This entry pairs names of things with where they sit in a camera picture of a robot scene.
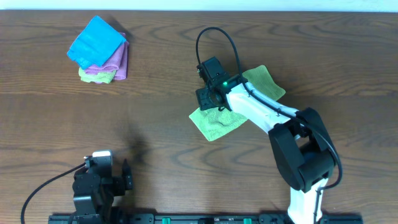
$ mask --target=green cloth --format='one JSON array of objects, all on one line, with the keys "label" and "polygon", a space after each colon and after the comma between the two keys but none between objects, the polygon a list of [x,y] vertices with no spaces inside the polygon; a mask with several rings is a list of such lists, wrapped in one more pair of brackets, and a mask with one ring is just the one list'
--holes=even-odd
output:
[{"label": "green cloth", "polygon": [[[278,100],[286,93],[284,89],[274,83],[264,65],[245,71],[243,77],[247,78],[257,90],[273,100]],[[195,123],[208,141],[214,141],[228,134],[248,120],[241,114],[228,110],[220,112],[218,108],[205,111],[201,111],[200,108],[198,108],[189,118]]]},{"label": "green cloth", "polygon": [[116,70],[113,70],[113,72],[98,72],[97,75],[87,75],[82,68],[79,68],[80,80],[83,82],[104,82],[109,84],[115,74]]}]

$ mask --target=green connector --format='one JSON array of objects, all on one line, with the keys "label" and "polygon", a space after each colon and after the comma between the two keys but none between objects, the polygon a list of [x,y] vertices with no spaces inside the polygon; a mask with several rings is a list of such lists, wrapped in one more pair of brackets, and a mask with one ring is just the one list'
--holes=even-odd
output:
[{"label": "green connector", "polygon": [[244,218],[243,224],[251,224],[251,218]]},{"label": "green connector", "polygon": [[171,218],[162,218],[162,224],[171,224],[172,219]]}]

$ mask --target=cable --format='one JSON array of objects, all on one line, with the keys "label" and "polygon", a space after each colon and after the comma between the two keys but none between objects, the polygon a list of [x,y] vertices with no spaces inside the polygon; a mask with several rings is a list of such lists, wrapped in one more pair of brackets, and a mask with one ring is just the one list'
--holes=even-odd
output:
[{"label": "cable", "polygon": [[[197,51],[196,53],[197,53],[198,63],[200,64],[200,58],[199,58],[199,52],[198,52],[199,38],[200,38],[200,36],[201,36],[204,32],[206,32],[206,31],[208,31],[208,30],[218,30],[218,31],[222,32],[222,33],[228,38],[229,42],[230,42],[231,45],[232,45],[232,48],[234,49],[235,59],[236,59],[236,65],[238,66],[239,76],[240,76],[241,78],[243,78],[242,69],[241,69],[241,63],[240,63],[240,61],[239,61],[238,51],[236,50],[235,43],[234,43],[234,41],[232,40],[232,38],[228,35],[228,33],[225,32],[225,31],[224,31],[223,29],[221,29],[221,28],[218,28],[218,27],[207,27],[206,29],[202,30],[202,31],[199,33],[199,35],[198,35],[198,37],[197,37],[197,42],[196,42],[196,51]],[[322,191],[322,190],[331,189],[331,188],[333,188],[333,187],[336,187],[336,186],[341,182],[341,180],[342,180],[342,178],[343,178],[343,166],[341,165],[341,161],[340,161],[340,158],[339,158],[339,156],[338,156],[338,154],[337,154],[337,152],[336,152],[336,149],[335,149],[335,148],[331,145],[331,143],[319,132],[319,130],[318,130],[316,127],[314,127],[314,126],[311,125],[311,124],[308,124],[307,122],[305,122],[305,121],[303,121],[303,120],[301,120],[301,119],[296,118],[295,116],[292,116],[292,115],[290,115],[290,114],[288,114],[288,113],[282,111],[280,108],[275,108],[274,106],[270,105],[269,103],[263,101],[261,98],[259,98],[259,97],[256,96],[255,94],[253,94],[253,92],[252,92],[251,90],[249,90],[249,88],[246,86],[246,83],[244,83],[244,82],[243,82],[243,87],[244,87],[244,89],[247,91],[247,93],[249,94],[249,96],[252,96],[254,99],[256,99],[257,101],[259,101],[259,102],[262,103],[263,105],[266,105],[267,107],[271,108],[271,109],[274,110],[275,112],[277,112],[277,113],[279,113],[279,114],[281,114],[281,115],[284,115],[284,116],[286,116],[286,117],[288,117],[288,118],[290,118],[290,119],[292,119],[292,120],[298,122],[299,124],[302,124],[303,126],[307,127],[309,130],[312,131],[312,133],[318,135],[318,136],[319,136],[322,140],[324,140],[324,142],[328,145],[328,150],[330,151],[332,157],[334,158],[334,160],[335,160],[336,163],[337,163],[337,167],[338,167],[338,176],[337,176],[336,181],[335,181],[333,184],[330,184],[330,185],[327,185],[327,186],[324,186],[324,187],[319,187],[319,188],[317,189],[317,192],[318,192],[318,193],[317,193],[317,202],[316,202],[316,205],[315,205],[315,212],[314,212],[314,220],[315,220],[314,223],[316,223],[316,220],[317,220],[317,211],[318,211],[318,203],[319,203],[319,197],[320,197],[320,195],[321,195],[321,191]]]},{"label": "cable", "polygon": [[46,186],[47,184],[49,184],[49,183],[51,183],[51,182],[57,180],[58,178],[63,177],[64,175],[70,174],[71,172],[73,172],[73,171],[75,171],[75,170],[77,170],[77,169],[82,168],[84,165],[85,165],[85,163],[80,164],[80,165],[76,166],[75,168],[73,168],[73,169],[71,169],[71,170],[68,170],[68,171],[66,171],[66,172],[64,172],[64,173],[62,173],[62,174],[60,174],[60,175],[58,175],[58,176],[56,176],[56,177],[51,178],[50,180],[44,182],[42,185],[40,185],[39,187],[37,187],[37,188],[29,195],[29,197],[26,199],[26,201],[25,201],[25,203],[24,203],[24,206],[22,206],[22,210],[21,210],[21,224],[25,224],[25,210],[26,210],[27,204],[30,202],[30,200],[32,199],[32,197],[33,197],[39,190],[41,190],[41,189],[42,189],[44,186]]}]

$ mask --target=pink towel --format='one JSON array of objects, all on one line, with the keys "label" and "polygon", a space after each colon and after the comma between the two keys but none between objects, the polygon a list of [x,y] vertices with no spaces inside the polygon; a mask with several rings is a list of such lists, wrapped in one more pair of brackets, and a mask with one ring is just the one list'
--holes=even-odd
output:
[{"label": "pink towel", "polygon": [[118,49],[112,54],[112,56],[102,65],[92,65],[85,69],[86,74],[97,75],[98,72],[112,72],[117,70],[114,76],[114,80],[123,80],[127,76],[127,47],[129,42],[125,42],[119,46]]},{"label": "pink towel", "polygon": [[127,49],[129,48],[129,42],[124,43],[124,51],[119,69],[113,77],[113,80],[123,80],[127,77]]}]

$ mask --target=folded towel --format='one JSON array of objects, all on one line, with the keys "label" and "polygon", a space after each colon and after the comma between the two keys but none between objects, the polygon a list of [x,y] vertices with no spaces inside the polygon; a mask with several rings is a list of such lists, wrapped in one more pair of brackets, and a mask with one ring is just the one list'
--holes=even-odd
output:
[{"label": "folded towel", "polygon": [[114,80],[123,80],[127,77],[127,50],[129,48],[129,42],[126,41],[124,43],[124,51],[123,51],[123,56],[122,60],[119,66],[119,69],[116,71],[116,74],[114,76]]},{"label": "folded towel", "polygon": [[[273,100],[278,100],[286,93],[284,89],[274,83],[264,65],[245,71],[243,77],[247,78],[257,90]],[[228,110],[218,111],[218,108],[205,111],[198,108],[189,118],[208,141],[214,141],[228,134],[248,120],[241,114]]]},{"label": "folded towel", "polygon": [[67,55],[82,69],[102,66],[126,39],[99,16],[95,16],[76,38]]},{"label": "folded towel", "polygon": [[80,80],[83,82],[111,83],[116,70],[112,72],[98,72],[97,75],[87,75],[82,68],[79,68]]},{"label": "folded towel", "polygon": [[102,66],[92,65],[85,69],[87,75],[96,75],[98,72],[112,72],[113,70],[119,69],[120,63],[122,61],[124,46],[126,42],[121,44],[118,49],[112,54],[112,56],[107,59],[107,61]]}]

